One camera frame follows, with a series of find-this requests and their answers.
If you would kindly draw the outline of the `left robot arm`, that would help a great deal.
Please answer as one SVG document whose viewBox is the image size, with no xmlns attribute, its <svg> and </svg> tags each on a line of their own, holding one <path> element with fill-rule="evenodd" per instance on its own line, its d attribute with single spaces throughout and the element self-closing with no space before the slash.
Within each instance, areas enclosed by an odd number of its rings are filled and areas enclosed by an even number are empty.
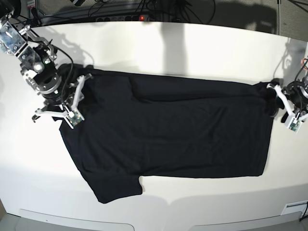
<svg viewBox="0 0 308 231">
<path fill-rule="evenodd" d="M 302 59 L 300 70 L 287 86 L 282 87 L 277 81 L 271 81 L 267 85 L 276 94 L 271 117 L 275 117 L 280 109 L 285 109 L 289 116 L 294 116 L 299 121 L 305 122 L 308 119 L 308 76 L 299 79 L 303 70 L 308 70 L 307 58 Z"/>
</svg>

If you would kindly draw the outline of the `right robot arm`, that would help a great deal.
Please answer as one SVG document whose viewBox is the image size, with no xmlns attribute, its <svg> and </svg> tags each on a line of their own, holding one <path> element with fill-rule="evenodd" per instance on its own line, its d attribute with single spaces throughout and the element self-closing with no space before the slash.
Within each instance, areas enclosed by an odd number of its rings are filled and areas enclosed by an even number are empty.
<svg viewBox="0 0 308 231">
<path fill-rule="evenodd" d="M 67 71 L 57 68 L 57 52 L 62 49 L 38 36 L 30 25 L 16 28 L 9 21 L 11 16 L 7 13 L 0 19 L 0 49 L 20 61 L 22 77 L 44 98 L 44 107 L 35 111 L 32 120 L 43 116 L 61 118 L 74 128 L 85 119 L 78 105 L 84 99 L 85 82 L 92 74 L 75 76 L 74 63 L 69 64 Z"/>
</svg>

